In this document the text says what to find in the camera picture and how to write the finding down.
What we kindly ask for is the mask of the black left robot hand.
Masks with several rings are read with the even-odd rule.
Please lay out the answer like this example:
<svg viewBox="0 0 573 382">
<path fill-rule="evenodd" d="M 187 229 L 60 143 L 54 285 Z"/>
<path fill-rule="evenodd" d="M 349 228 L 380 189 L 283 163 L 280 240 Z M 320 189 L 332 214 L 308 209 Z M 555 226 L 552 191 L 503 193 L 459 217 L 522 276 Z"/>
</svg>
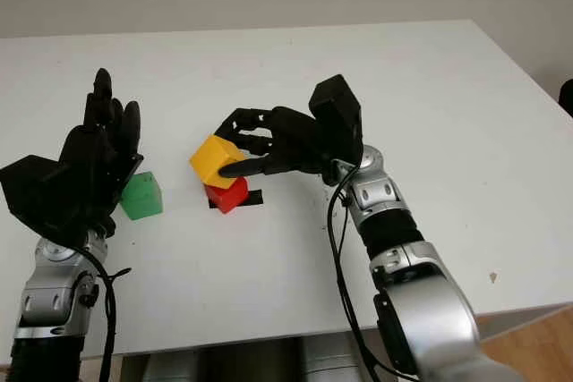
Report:
<svg viewBox="0 0 573 382">
<path fill-rule="evenodd" d="M 112 213 L 143 160 L 140 136 L 139 104 L 123 105 L 113 96 L 110 73 L 98 69 L 83 123 L 68 133 L 59 160 L 79 175 L 82 223 L 106 237 L 115 234 Z"/>
</svg>

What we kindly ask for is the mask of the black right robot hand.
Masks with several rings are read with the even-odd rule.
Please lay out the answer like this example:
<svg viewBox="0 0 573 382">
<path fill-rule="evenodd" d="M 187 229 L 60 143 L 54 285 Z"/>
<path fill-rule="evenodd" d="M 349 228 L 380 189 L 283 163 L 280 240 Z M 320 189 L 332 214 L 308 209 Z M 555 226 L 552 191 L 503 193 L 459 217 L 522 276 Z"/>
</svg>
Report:
<svg viewBox="0 0 573 382">
<path fill-rule="evenodd" d="M 338 184 L 324 134 L 309 115 L 283 106 L 271 110 L 237 108 L 215 135 L 252 155 L 221 167 L 218 174 L 224 178 L 298 171 L 319 174 L 328 186 Z"/>
</svg>

